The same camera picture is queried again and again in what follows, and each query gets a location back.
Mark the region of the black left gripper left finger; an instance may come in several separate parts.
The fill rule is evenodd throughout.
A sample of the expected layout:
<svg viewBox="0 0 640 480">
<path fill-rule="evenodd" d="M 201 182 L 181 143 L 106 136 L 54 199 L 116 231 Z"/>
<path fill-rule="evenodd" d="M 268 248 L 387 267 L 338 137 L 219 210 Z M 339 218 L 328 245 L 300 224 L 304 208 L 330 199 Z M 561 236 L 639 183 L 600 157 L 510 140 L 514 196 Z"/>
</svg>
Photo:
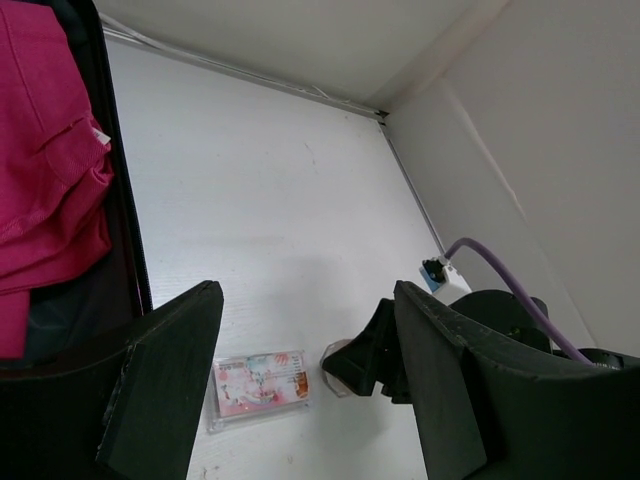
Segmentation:
<svg viewBox="0 0 640 480">
<path fill-rule="evenodd" d="M 184 479 L 223 310 L 204 281 L 46 363 L 1 372 L 4 479 Z"/>
</svg>

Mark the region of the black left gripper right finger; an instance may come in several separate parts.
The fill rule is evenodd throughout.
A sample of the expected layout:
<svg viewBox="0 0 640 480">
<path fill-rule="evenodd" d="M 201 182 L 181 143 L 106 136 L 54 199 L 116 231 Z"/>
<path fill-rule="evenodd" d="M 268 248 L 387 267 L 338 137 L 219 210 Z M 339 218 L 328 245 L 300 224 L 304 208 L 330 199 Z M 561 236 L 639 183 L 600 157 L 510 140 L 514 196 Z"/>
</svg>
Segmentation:
<svg viewBox="0 0 640 480">
<path fill-rule="evenodd" d="M 394 289 L 431 479 L 635 479 L 639 361 L 583 364 L 515 341 L 417 285 Z"/>
</svg>

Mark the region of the pink garment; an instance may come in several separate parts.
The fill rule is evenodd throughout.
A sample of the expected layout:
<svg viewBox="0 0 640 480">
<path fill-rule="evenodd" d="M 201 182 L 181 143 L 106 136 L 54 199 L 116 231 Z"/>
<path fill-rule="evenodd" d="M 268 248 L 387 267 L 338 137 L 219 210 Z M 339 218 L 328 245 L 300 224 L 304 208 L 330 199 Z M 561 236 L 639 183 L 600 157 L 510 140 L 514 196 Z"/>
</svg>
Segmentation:
<svg viewBox="0 0 640 480">
<path fill-rule="evenodd" d="M 1 4 L 1 357 L 21 358 L 33 290 L 111 249 L 110 138 L 48 6 Z"/>
</svg>

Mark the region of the round tan cosmetic jar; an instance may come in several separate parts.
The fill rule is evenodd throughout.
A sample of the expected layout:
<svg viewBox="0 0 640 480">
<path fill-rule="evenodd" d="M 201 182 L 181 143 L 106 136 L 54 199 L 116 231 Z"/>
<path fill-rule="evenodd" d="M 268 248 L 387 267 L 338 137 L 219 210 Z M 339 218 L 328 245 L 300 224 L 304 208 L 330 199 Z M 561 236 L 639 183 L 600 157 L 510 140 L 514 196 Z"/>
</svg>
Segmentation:
<svg viewBox="0 0 640 480">
<path fill-rule="evenodd" d="M 345 378 L 342 370 L 340 358 L 335 355 L 344 347 L 351 343 L 351 339 L 341 339 L 330 343 L 324 350 L 319 365 L 321 378 L 326 387 L 337 398 L 355 397 L 357 395 L 354 387 L 349 384 L 349 378 Z"/>
</svg>

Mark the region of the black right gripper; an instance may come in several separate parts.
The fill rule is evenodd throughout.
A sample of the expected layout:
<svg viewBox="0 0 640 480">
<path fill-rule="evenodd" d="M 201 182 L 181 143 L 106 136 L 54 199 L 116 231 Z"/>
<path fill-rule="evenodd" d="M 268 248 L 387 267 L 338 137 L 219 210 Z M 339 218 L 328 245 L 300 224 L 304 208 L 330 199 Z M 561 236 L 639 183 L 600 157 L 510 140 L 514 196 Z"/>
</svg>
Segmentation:
<svg viewBox="0 0 640 480">
<path fill-rule="evenodd" d="M 370 397 L 377 383 L 393 404 L 411 404 L 394 315 L 395 302 L 381 299 L 371 320 L 351 343 L 340 350 L 343 375 L 360 397 Z M 536 350 L 552 353 L 551 340 L 512 294 L 502 290 L 471 292 L 450 305 L 466 316 L 508 338 Z"/>
</svg>

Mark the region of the clear box with pink card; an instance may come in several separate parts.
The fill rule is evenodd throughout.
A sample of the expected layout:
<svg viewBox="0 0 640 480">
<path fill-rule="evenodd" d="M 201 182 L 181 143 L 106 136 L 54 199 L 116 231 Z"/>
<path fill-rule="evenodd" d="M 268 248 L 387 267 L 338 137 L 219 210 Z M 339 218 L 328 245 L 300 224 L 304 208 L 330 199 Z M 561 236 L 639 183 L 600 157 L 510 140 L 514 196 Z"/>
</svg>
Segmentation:
<svg viewBox="0 0 640 480">
<path fill-rule="evenodd" d="M 211 434 L 301 413 L 311 405 L 311 378 L 303 350 L 213 360 L 206 402 L 207 430 Z"/>
</svg>

